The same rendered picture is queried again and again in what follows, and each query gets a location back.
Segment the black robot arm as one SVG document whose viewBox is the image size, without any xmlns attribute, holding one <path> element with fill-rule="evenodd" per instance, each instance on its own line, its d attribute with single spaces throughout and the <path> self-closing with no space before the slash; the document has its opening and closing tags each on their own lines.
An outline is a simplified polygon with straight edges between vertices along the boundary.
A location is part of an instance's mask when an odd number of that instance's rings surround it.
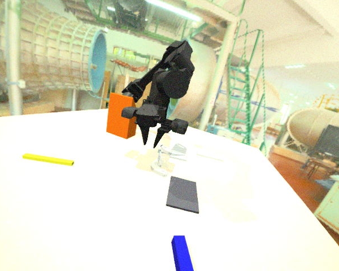
<svg viewBox="0 0 339 271">
<path fill-rule="evenodd" d="M 162 60 L 142 78 L 131 81 L 122 91 L 122 95 L 132 97 L 137 103 L 146 85 L 152 81 L 150 92 L 172 99 L 184 97 L 195 69 L 190 60 L 192 52 L 193 49 L 188 41 L 175 40 L 166 48 Z M 168 68 L 167 71 L 166 68 Z M 148 99 L 144 99 L 136 115 L 137 125 L 153 128 L 158 122 L 165 122 L 167 108 L 162 107 L 161 101 L 156 100 L 155 104 L 148 104 Z"/>
</svg>

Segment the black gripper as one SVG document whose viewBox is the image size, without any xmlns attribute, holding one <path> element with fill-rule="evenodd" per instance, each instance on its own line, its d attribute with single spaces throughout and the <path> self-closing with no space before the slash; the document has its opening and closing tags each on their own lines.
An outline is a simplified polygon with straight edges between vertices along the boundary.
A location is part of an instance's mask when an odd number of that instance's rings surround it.
<svg viewBox="0 0 339 271">
<path fill-rule="evenodd" d="M 164 95 L 160 94 L 155 94 L 150 92 L 150 95 L 147 96 L 148 99 L 148 104 L 155 104 L 155 101 L 161 101 L 162 107 L 166 107 L 168 110 L 168 105 L 170 103 L 170 98 L 166 97 Z M 133 116 L 137 117 L 136 112 L 138 111 L 139 108 L 136 107 L 124 107 L 121 116 L 123 118 L 128 118 L 131 119 Z M 158 122 L 158 124 L 161 125 L 160 128 L 157 129 L 157 136 L 154 141 L 153 148 L 157 146 L 159 143 L 160 139 L 163 137 L 165 133 L 168 133 L 170 130 L 172 130 L 175 133 L 178 134 L 185 134 L 188 128 L 188 122 L 185 120 L 177 119 L 175 118 L 174 120 L 169 120 L 166 119 L 165 122 Z M 138 125 L 139 126 L 139 125 Z M 142 140 L 144 146 L 146 145 L 148 135 L 149 135 L 149 126 L 139 126 L 141 135 L 142 135 Z"/>
</svg>

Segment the yellow flat bar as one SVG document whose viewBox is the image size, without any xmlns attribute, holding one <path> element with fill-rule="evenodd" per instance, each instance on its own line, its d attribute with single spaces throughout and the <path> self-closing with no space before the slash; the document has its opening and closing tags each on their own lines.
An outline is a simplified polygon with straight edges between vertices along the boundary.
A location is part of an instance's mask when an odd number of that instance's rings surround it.
<svg viewBox="0 0 339 271">
<path fill-rule="evenodd" d="M 35 154 L 26 153 L 22 156 L 23 156 L 23 159 L 28 159 L 28 160 L 44 161 L 48 163 L 63 164 L 67 166 L 72 166 L 74 164 L 73 160 L 52 158 L 52 157 L 47 157 L 47 156 L 35 155 Z"/>
</svg>

